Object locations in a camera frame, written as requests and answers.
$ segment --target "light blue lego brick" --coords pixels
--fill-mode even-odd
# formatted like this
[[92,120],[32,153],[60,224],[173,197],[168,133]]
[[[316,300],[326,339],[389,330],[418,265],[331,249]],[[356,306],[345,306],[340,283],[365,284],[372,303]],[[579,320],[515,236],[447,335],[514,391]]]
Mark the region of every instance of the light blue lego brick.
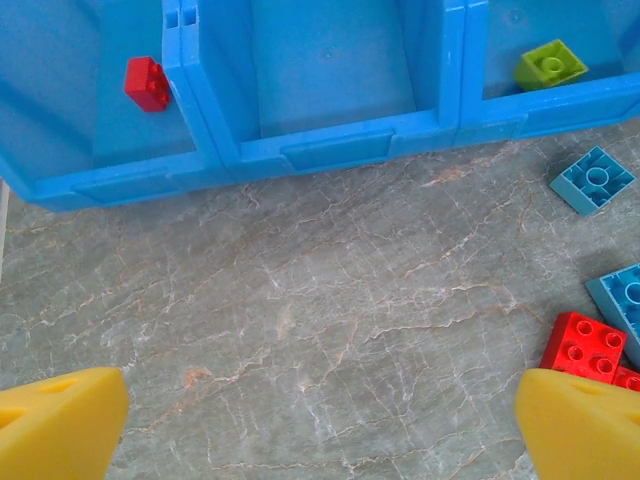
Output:
[[625,352],[640,368],[640,263],[586,283],[608,323],[628,335]]
[[600,147],[562,172],[551,188],[580,215],[604,207],[636,179]]

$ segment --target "gray marble floor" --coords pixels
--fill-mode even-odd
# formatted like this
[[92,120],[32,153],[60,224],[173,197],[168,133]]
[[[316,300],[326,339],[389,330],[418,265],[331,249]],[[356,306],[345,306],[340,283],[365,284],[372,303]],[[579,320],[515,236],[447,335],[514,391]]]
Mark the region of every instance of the gray marble floor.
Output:
[[512,406],[585,280],[639,261],[640,187],[547,184],[640,120],[108,211],[12,199],[0,388],[94,365],[131,394],[109,479],[535,478]]

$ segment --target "lego stud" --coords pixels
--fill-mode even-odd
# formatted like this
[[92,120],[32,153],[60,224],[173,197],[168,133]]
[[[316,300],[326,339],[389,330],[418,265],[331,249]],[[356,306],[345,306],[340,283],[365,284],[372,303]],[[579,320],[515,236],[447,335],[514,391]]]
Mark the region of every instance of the lego stud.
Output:
[[577,324],[576,324],[576,330],[578,331],[578,333],[580,335],[591,335],[591,333],[593,332],[593,326],[589,323],[589,322],[585,322],[584,320],[580,320]]
[[564,63],[556,57],[543,58],[540,66],[543,72],[552,77],[558,76],[564,70]]
[[619,348],[622,346],[622,338],[617,333],[607,333],[604,337],[604,343],[609,348]]
[[640,283],[630,283],[624,289],[624,294],[631,303],[640,305]]
[[595,187],[602,187],[609,183],[609,174],[604,168],[593,167],[587,170],[587,181]]
[[593,369],[599,373],[609,374],[613,372],[613,363],[611,360],[604,357],[594,358],[591,361]]
[[582,360],[584,357],[584,352],[577,345],[569,345],[567,348],[567,356],[574,361]]

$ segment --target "blue plastic bin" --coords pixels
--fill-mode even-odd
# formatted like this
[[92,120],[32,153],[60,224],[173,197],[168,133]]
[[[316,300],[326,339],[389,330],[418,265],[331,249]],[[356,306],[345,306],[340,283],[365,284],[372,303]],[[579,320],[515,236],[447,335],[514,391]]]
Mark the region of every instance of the blue plastic bin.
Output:
[[453,146],[462,0],[164,5],[167,75],[199,106],[184,116],[238,181]]
[[196,150],[175,101],[142,112],[127,60],[161,60],[158,0],[5,0],[0,15],[0,176],[55,211],[231,183]]
[[[562,40],[587,65],[577,83],[522,93],[520,56]],[[455,145],[526,138],[640,115],[640,2],[467,0]]]
[[[561,39],[589,67],[519,93]],[[173,100],[142,112],[127,61]],[[640,115],[630,0],[5,0],[0,176],[54,211],[349,167]]]

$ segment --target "red duplo brick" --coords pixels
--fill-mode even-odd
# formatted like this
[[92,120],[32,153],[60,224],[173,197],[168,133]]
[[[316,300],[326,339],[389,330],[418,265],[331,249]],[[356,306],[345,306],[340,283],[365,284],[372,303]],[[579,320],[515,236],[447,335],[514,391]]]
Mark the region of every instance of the red duplo brick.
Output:
[[613,383],[619,387],[640,392],[640,373],[618,366]]
[[558,315],[540,368],[613,383],[627,335],[577,312]]
[[151,57],[129,59],[124,91],[145,112],[162,112],[171,100],[162,66]]

